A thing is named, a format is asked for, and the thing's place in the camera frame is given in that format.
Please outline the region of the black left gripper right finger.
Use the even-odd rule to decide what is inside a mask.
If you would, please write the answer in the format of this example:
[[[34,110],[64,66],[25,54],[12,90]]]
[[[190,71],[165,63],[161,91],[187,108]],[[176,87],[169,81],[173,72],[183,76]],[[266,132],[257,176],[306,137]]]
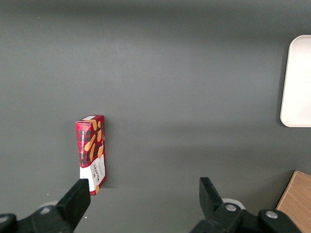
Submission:
[[[199,181],[199,202],[205,219],[192,233],[299,233],[296,224],[283,212],[262,209],[258,215],[231,201],[223,201],[208,177]]]

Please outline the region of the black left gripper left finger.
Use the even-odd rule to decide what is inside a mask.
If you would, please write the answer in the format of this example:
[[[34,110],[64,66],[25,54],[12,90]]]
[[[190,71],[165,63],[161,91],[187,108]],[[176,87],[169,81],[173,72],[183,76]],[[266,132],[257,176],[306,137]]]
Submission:
[[[88,179],[79,179],[55,205],[46,205],[18,220],[1,214],[2,233],[72,233],[90,205]]]

